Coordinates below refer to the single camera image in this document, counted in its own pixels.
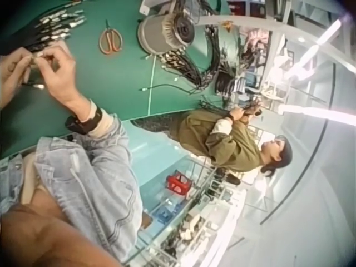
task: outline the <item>fluorescent light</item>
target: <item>fluorescent light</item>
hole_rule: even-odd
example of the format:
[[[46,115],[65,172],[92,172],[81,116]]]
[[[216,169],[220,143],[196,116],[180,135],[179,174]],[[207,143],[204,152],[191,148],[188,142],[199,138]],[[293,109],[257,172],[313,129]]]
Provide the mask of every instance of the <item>fluorescent light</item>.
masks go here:
[[[320,38],[317,40],[317,44],[318,45],[323,45],[324,43],[326,43],[328,41],[328,39],[330,39],[330,37],[332,35],[334,35],[334,33],[341,27],[341,21],[338,19],[337,21],[335,21],[330,28],[328,28],[322,36],[320,36]]]
[[[302,113],[302,114],[305,114],[308,116],[324,118],[326,120],[332,120],[332,121],[337,121],[337,122],[341,122],[344,124],[356,126],[356,116],[355,115],[342,113],[342,112],[334,111],[334,110],[326,110],[323,108],[316,108],[316,107],[279,105],[278,113],[283,114],[284,112]]]
[[[317,44],[313,45],[308,49],[308,51],[300,58],[299,62],[297,62],[286,74],[285,77],[289,79],[291,76],[300,72],[300,70],[307,64],[318,52],[319,46]]]
[[[323,34],[320,36],[320,38],[317,40],[317,44],[313,45],[308,49],[308,51],[301,57],[300,61],[297,62],[285,75],[285,78],[290,79],[293,75],[298,73],[301,68],[304,67],[306,63],[308,63],[318,52],[319,47],[326,43],[332,35],[341,27],[341,21],[338,19],[335,21]]]

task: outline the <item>watch strap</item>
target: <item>watch strap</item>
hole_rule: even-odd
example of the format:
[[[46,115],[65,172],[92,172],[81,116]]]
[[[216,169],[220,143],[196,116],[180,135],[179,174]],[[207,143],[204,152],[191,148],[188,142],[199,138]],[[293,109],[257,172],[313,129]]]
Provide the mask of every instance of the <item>watch strap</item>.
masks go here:
[[[235,118],[230,113],[228,113],[225,117],[231,119],[232,121],[235,121]]]
[[[69,116],[65,126],[72,132],[76,132],[80,135],[86,135],[98,126],[101,119],[102,111],[99,107],[97,107],[93,118],[90,118],[85,122],[81,122],[76,116]]]

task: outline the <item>woman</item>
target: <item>woman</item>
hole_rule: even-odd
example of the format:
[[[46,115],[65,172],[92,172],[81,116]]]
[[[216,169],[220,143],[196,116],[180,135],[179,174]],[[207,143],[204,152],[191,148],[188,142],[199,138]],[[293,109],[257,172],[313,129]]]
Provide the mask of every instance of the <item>woman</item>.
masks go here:
[[[226,117],[207,110],[194,110],[152,116],[132,123],[151,132],[165,132],[184,149],[197,156],[209,157],[214,166],[238,172],[261,166],[262,173],[272,176],[276,169],[290,164],[293,153],[284,136],[263,143],[261,150],[258,148],[247,124],[259,109],[259,104],[249,112],[237,107]]]

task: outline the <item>orange scissors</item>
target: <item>orange scissors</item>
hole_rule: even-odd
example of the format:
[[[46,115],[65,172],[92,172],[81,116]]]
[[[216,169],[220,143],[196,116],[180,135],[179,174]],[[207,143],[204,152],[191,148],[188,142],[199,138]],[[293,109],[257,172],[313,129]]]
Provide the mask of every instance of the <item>orange scissors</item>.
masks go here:
[[[100,35],[99,48],[103,54],[110,55],[121,50],[122,36],[120,32],[113,29],[109,25],[109,21],[106,20],[106,29]]]

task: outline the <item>denim jacket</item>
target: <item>denim jacket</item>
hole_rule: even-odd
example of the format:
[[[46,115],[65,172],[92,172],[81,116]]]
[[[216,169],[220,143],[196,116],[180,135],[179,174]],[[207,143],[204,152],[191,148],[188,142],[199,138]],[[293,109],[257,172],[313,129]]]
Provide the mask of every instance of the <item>denim jacket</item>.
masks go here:
[[[72,225],[123,262],[136,243],[142,219],[127,134],[115,118],[99,139],[77,134],[74,138],[75,142],[40,138],[35,162],[38,174]],[[18,202],[21,166],[20,155],[0,162],[2,213]]]

